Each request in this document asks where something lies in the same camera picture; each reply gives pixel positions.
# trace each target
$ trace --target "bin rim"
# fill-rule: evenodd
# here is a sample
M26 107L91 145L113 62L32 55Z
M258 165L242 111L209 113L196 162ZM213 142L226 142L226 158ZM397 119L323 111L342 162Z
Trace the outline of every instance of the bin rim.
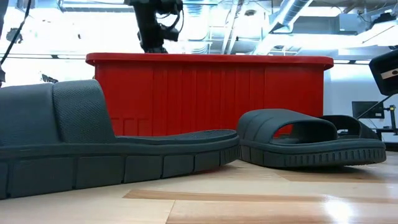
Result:
M274 55L197 55L197 54L129 54L129 53L90 53L86 63L96 65L103 62L202 62L202 63L253 63L279 65L310 65L328 70L333 67L333 59L324 56L274 56Z

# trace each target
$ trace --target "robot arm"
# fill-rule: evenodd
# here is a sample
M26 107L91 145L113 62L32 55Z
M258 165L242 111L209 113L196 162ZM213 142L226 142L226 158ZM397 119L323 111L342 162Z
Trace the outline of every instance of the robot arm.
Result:
M138 38L145 53L163 53L164 40L178 41L179 31L175 25L180 19L182 0L124 0L133 6L138 23ZM175 22L167 27L157 22L156 13L177 15Z

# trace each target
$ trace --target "red container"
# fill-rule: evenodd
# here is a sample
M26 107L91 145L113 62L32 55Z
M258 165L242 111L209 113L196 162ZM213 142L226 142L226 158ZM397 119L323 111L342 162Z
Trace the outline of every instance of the red container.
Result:
M88 54L117 135L235 129L262 108L323 114L328 57Z

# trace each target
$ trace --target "slide sandal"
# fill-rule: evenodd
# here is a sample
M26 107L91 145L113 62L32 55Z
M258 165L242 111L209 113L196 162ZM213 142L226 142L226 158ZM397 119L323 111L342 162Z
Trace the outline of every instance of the slide sandal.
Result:
M238 124L241 160L266 167L353 166L384 162L386 146L377 139L338 139L336 126L326 119L283 109L255 110ZM286 138L274 138L292 124ZM352 136L360 136L358 128Z
M0 198L155 180L239 158L234 130L117 137L96 80L0 89Z

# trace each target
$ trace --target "hardwood floor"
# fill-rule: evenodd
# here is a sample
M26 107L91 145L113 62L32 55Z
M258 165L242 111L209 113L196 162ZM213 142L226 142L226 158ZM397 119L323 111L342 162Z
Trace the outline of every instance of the hardwood floor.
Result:
M398 223L398 152L382 164L213 172L0 201L0 223Z

